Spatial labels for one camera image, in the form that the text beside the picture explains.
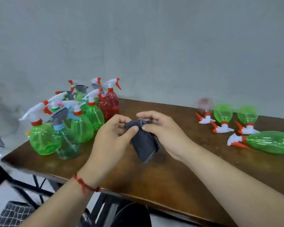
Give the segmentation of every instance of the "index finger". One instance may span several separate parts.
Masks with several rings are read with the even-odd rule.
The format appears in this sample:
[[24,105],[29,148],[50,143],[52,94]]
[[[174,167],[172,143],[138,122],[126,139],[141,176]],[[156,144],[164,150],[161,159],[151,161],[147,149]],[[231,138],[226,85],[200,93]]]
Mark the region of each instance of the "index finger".
[[152,118],[156,120],[166,119],[168,116],[157,111],[143,111],[137,113],[138,118]]
[[127,116],[123,115],[114,115],[110,120],[107,121],[108,124],[118,125],[119,123],[127,123],[130,122],[131,119]]

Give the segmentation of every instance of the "brown tabletop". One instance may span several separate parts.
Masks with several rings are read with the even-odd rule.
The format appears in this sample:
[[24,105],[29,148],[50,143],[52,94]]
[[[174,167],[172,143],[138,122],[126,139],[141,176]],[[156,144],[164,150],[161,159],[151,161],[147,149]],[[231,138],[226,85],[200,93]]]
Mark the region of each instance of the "brown tabletop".
[[[171,116],[194,142],[284,194],[284,155],[227,146],[227,139],[232,133],[214,134],[210,124],[198,124],[195,115],[197,109],[120,99],[121,114],[132,119],[136,118],[137,112],[146,110],[156,110]],[[229,124],[231,128],[236,128],[234,119]],[[284,119],[260,116],[255,128],[259,131],[284,132]],[[94,138],[83,143],[83,153],[71,160],[61,160],[55,154],[40,156],[26,142],[2,161],[36,175],[65,182],[85,164],[93,141]],[[102,182],[101,188],[102,192],[113,193],[155,208],[201,218],[201,222],[209,220],[236,226],[197,176],[184,164],[171,158],[163,148],[150,163],[143,164],[132,145],[129,145],[122,160]]]

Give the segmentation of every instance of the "person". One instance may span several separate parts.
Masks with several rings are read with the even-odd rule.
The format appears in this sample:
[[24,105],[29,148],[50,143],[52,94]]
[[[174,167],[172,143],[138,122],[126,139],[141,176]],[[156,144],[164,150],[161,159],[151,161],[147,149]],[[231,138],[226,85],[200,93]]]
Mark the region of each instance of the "person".
[[[194,143],[171,117],[156,111],[140,112],[137,117],[152,120],[142,129],[155,134],[174,159],[198,176],[239,227],[284,227],[284,195]],[[115,115],[99,129],[91,155],[77,173],[88,186],[98,187],[122,158],[138,131],[137,126],[125,131],[129,121]],[[76,226],[92,194],[89,190],[83,194],[71,178],[20,227]]]

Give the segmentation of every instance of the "red string bracelet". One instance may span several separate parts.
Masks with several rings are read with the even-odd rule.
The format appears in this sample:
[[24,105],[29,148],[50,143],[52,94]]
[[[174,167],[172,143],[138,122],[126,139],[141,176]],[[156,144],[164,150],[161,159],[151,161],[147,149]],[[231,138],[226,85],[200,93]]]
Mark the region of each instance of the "red string bracelet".
[[97,188],[94,189],[94,188],[92,188],[92,187],[86,185],[85,182],[83,181],[83,179],[82,179],[82,178],[79,178],[79,177],[77,176],[77,173],[75,173],[74,179],[82,186],[81,189],[82,189],[83,195],[85,195],[85,189],[88,189],[88,190],[94,191],[94,192],[99,192],[99,190],[100,190],[100,187],[97,187]]

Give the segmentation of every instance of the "wall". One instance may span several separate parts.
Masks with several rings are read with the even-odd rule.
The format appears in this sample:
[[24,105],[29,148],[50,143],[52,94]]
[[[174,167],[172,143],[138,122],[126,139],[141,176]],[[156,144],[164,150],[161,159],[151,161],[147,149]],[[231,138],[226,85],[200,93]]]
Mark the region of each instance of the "wall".
[[0,121],[98,76],[127,99],[284,118],[284,0],[0,0]]

